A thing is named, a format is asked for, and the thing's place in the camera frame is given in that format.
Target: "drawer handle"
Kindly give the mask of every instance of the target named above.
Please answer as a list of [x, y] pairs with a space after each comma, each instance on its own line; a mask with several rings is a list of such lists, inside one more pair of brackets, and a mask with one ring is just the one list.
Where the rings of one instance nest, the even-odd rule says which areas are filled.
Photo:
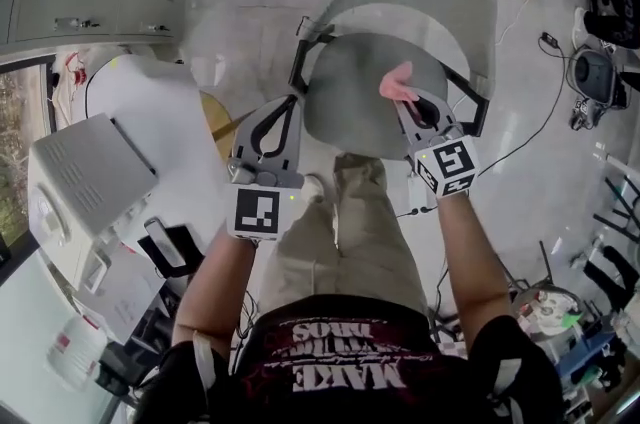
[[78, 31], [80, 29], [99, 28], [100, 24], [92, 22], [90, 20], [81, 20], [77, 17], [59, 17], [53, 20], [53, 29], [58, 31], [59, 29], [73, 29]]
[[167, 26], [163, 26], [162, 24], [142, 24], [142, 31], [144, 32], [152, 32], [157, 33], [158, 31], [171, 31]]

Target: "khaki pants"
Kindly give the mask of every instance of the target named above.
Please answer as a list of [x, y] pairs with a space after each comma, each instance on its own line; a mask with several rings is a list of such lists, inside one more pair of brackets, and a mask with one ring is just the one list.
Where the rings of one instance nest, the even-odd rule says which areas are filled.
[[267, 263], [261, 314], [314, 294], [350, 294], [398, 303], [426, 315], [427, 302], [411, 251], [386, 193], [378, 159], [336, 158], [338, 241], [332, 205], [311, 203]]

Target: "floor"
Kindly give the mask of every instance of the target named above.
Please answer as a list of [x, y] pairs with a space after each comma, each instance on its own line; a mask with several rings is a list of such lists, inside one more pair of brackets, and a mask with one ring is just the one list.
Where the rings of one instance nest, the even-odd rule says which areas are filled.
[[[218, 98], [232, 118], [237, 118], [288, 92], [298, 26], [303, 16], [317, 16], [323, 2], [188, 0], [182, 55], [201, 89]], [[497, 47], [496, 91], [483, 135], [476, 141], [482, 165], [520, 145], [544, 122], [560, 87], [563, 64], [541, 53], [537, 39], [548, 31], [570, 53], [574, 8], [584, 4], [585, 0], [498, 0], [497, 39], [516, 18], [517, 22]], [[368, 6], [345, 14], [341, 22], [414, 42], [468, 74], [455, 41], [426, 17]], [[458, 96], [451, 92], [450, 103]], [[602, 182], [607, 170], [602, 156], [608, 152], [623, 161], [629, 159], [638, 99], [634, 97], [626, 111], [608, 113], [598, 128], [579, 132], [567, 125], [574, 102], [575, 94], [565, 88], [543, 133], [484, 175], [471, 199], [496, 251], [516, 278], [535, 282], [545, 274], [538, 244], [543, 241], [551, 252], [556, 282], [593, 297], [595, 286], [569, 269], [569, 259], [600, 231], [591, 215], [611, 205]], [[463, 102], [458, 108], [463, 118], [472, 111], [470, 106]], [[330, 175], [334, 155], [332, 147], [305, 133], [300, 171]], [[401, 214], [409, 205], [409, 166], [402, 162], [386, 166], [389, 196]], [[437, 214], [408, 216], [400, 218], [400, 223], [427, 297], [433, 301], [444, 258]], [[632, 251], [625, 242], [619, 246]], [[270, 247], [260, 247], [250, 281], [254, 293]], [[448, 281], [442, 289], [442, 310], [453, 311]]]

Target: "black t-shirt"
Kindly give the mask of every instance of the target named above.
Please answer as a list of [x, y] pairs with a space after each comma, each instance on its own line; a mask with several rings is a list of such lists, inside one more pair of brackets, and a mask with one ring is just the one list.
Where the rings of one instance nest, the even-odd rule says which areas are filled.
[[318, 295], [262, 316], [233, 375], [209, 351], [203, 358], [192, 342], [173, 347], [134, 422], [348, 412], [335, 414], [343, 420], [418, 410], [424, 422], [540, 424], [559, 422], [563, 413], [553, 365], [508, 316], [480, 331], [467, 361], [442, 355], [418, 312]]

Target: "chair seat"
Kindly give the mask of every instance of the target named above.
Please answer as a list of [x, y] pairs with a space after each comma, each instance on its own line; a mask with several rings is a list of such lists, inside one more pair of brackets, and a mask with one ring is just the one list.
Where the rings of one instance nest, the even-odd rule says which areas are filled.
[[309, 79], [304, 123], [309, 134], [344, 152], [401, 160], [407, 155], [393, 102], [380, 96], [385, 74], [413, 62], [411, 86], [447, 99], [448, 83], [433, 56], [399, 38], [375, 33], [337, 37], [320, 52]]

